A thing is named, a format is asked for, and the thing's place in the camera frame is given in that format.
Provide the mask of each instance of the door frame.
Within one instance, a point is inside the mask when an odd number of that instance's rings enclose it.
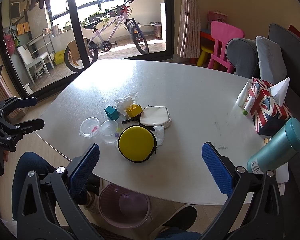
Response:
[[[166,50],[159,51],[154,53],[149,53],[145,55],[137,55],[133,57],[129,57],[127,59],[133,60],[152,60],[152,61],[162,61],[173,58],[174,53],[174,0],[165,0],[166,3]],[[85,49],[83,35],[81,31],[81,26],[78,18],[77,7],[75,4],[75,0],[68,0],[69,4],[69,12],[71,17],[71,23],[73,26],[74,37],[78,44],[78,50],[82,57],[82,63],[84,64],[84,68],[88,68],[90,66],[90,61],[88,58],[87,51]],[[80,73],[73,73],[67,77],[64,77],[58,81],[55,81],[52,84],[34,92],[31,95],[28,95],[25,88],[23,87],[20,78],[16,70],[13,67],[11,59],[8,55],[6,45],[4,43],[4,35],[2,28],[2,6],[0,3],[0,55],[3,61],[3,64],[8,72],[8,75],[12,81],[12,84],[16,88],[21,98],[28,97],[36,97],[38,101],[41,101],[49,96],[52,96],[63,89],[65,89]]]

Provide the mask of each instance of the tiled floor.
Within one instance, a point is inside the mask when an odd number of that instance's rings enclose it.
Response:
[[[156,39],[153,35],[146,36],[146,39],[149,45],[149,53],[163,51],[166,49],[166,44],[162,42],[162,40]],[[113,47],[109,52],[99,52],[98,59],[123,59],[140,55],[140,52],[137,50],[130,38],[118,41],[117,44],[118,46]],[[72,73],[73,71],[68,69],[66,64],[63,62],[55,66],[54,69],[49,69],[50,76],[44,73],[41,78],[34,79],[35,84],[31,83],[29,86],[32,91],[35,92],[55,81],[71,75]]]
[[[31,107],[26,116],[24,116],[20,121],[26,121],[40,117],[56,97],[57,95],[38,103],[36,106]],[[5,173],[0,177],[0,217],[7,221],[12,220],[11,188],[14,171],[19,158],[24,152],[27,151],[36,152],[54,167],[61,165],[66,166],[69,163],[55,149],[44,142],[36,133],[25,135],[24,138],[18,142],[16,152],[9,154],[9,161],[5,164]],[[176,210],[183,205],[183,203],[176,203],[151,197],[150,216],[142,226],[135,229],[116,228],[103,220],[99,214],[95,215],[87,212],[82,207],[81,208],[91,223],[97,224],[109,231],[129,237],[131,239],[148,240],[150,233],[164,223]],[[231,231],[239,228],[248,207],[249,205],[246,204],[242,207],[237,220],[231,228]],[[196,205],[196,208],[198,211],[197,219],[188,231],[203,233],[218,214],[221,206]],[[58,207],[56,208],[56,213],[60,224],[66,225],[66,220]]]

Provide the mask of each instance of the jeans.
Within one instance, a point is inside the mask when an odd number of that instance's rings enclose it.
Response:
[[[33,152],[24,153],[17,164],[12,184],[12,218],[17,220],[18,206],[23,184],[29,171],[35,171],[37,174],[47,174],[55,171],[44,158]],[[87,203],[87,189],[84,187],[80,194],[73,197],[78,205]]]
[[[200,233],[188,232],[177,227],[172,227],[161,232],[155,240],[197,240],[199,236],[201,236]]]
[[[47,174],[55,171],[45,159],[33,152],[24,153],[18,161],[14,173],[12,184],[12,216],[17,220],[18,206],[23,184],[29,171],[35,171],[37,174]],[[84,187],[80,194],[74,196],[74,201],[78,205],[87,203],[87,189]],[[197,240],[201,234],[196,232],[187,232],[177,227],[168,228],[160,233],[156,240]]]

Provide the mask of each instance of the teal toy block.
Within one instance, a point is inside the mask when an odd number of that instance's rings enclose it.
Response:
[[[106,114],[111,120],[117,120],[119,118],[119,112],[117,109],[114,109],[112,106],[108,106],[106,109]]]

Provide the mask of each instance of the bicycle tire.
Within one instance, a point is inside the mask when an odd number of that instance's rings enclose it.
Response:
[[[93,41],[90,42],[90,44],[88,45],[89,48],[94,47],[94,46],[95,46],[95,43]],[[73,71],[75,73],[77,73],[79,71],[83,71],[84,68],[79,68],[78,64],[74,64],[74,65],[71,64],[71,62],[69,60],[69,57],[71,57],[71,56],[69,55],[69,53],[70,53],[70,49],[67,46],[66,50],[65,50],[65,54],[64,54],[64,59],[65,59],[65,63],[66,63],[66,66],[68,67],[68,69],[70,69],[71,71]],[[97,60],[98,60],[98,50],[96,49],[93,53],[91,64],[96,62]]]
[[[135,25],[134,23],[130,23],[129,24],[129,32],[131,35],[131,38],[133,40],[134,45],[136,46],[137,50],[141,53],[141,54],[148,54],[149,53],[149,46],[147,43],[147,40],[145,38],[145,36],[143,35],[143,32],[140,30],[139,26]],[[140,44],[138,43],[137,38],[139,38],[140,36],[143,38],[143,41],[145,43],[145,49],[143,50],[140,46]]]

